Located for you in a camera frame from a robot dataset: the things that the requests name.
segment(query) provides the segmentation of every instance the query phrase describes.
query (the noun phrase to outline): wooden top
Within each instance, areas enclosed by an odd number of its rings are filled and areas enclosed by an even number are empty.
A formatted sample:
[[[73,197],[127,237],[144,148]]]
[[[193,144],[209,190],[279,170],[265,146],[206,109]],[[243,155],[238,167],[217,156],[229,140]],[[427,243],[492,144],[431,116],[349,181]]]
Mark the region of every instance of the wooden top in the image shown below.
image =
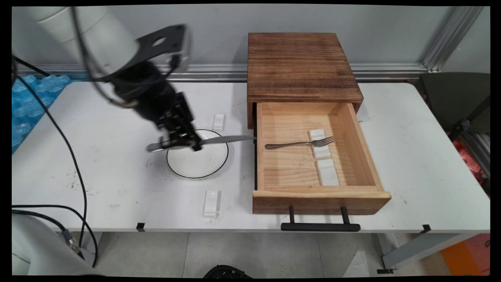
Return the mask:
[[[362,102],[335,33],[249,33],[247,102]]]

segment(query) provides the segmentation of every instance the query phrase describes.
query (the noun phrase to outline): floor tile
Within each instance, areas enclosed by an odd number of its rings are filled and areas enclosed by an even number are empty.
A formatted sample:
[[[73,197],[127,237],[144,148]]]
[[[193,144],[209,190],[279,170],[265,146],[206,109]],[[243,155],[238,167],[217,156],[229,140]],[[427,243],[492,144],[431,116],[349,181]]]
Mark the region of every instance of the floor tile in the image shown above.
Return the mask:
[[[96,268],[108,276],[182,277],[188,233],[105,232]]]
[[[446,276],[451,275],[440,252],[436,252],[419,261],[403,265],[395,271],[397,276]]]
[[[378,245],[371,234],[319,233],[318,240],[325,277],[342,277],[358,250],[365,251],[371,277],[387,276],[377,274],[383,266]]]
[[[253,278],[323,277],[314,233],[191,233],[183,277],[226,264]]]

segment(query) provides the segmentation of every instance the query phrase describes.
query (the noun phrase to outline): knife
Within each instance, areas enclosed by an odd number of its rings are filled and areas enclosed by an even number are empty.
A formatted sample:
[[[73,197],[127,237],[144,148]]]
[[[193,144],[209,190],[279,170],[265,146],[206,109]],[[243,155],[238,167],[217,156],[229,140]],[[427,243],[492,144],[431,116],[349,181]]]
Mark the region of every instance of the knife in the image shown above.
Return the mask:
[[[200,141],[200,144],[206,145],[206,144],[229,143],[229,142],[254,140],[254,139],[256,138],[250,135],[230,135],[230,136],[221,136],[221,137],[203,139],[202,141]]]
[[[208,145],[208,144],[220,144],[220,143],[230,143],[230,142],[237,142],[237,141],[245,141],[245,140],[255,140],[256,138],[254,136],[250,135],[230,135],[230,136],[221,136],[221,137],[214,137],[214,138],[209,138],[209,139],[203,139],[200,141],[200,145]],[[161,143],[153,143],[148,145],[146,147],[146,150],[150,153],[152,152],[157,152],[161,150],[179,150],[183,148],[188,148],[190,146],[173,146],[173,147],[168,147],[168,145],[162,146]]]

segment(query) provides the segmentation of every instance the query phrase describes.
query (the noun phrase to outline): black metal handle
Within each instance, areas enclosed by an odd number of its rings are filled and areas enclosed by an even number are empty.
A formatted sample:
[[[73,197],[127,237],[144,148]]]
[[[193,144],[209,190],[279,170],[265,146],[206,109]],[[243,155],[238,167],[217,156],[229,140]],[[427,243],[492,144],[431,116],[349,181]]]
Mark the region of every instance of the black metal handle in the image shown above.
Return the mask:
[[[282,223],[280,230],[282,231],[315,231],[315,232],[357,232],[360,231],[360,224],[350,223],[348,219],[348,210],[346,207],[341,207],[341,215],[343,223],[295,223],[294,222],[294,207],[289,207],[290,223]]]

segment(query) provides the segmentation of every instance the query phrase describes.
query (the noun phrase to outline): white rectangular block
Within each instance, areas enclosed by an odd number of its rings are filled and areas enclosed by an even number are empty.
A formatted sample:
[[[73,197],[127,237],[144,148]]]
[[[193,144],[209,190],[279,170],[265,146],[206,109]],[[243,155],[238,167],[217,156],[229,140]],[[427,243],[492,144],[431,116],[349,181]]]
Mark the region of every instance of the white rectangular block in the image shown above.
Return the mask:
[[[216,218],[218,207],[219,191],[207,190],[205,192],[205,203],[203,205],[203,216],[207,218]]]
[[[320,140],[325,138],[325,132],[323,129],[310,130],[310,142],[313,140]],[[329,146],[315,147],[311,146],[313,149],[313,157],[315,160],[326,160],[331,158],[331,151]]]
[[[214,115],[212,130],[215,132],[222,132],[224,130],[224,114],[217,113]]]
[[[339,186],[338,174],[331,159],[317,161],[317,171],[322,186]]]

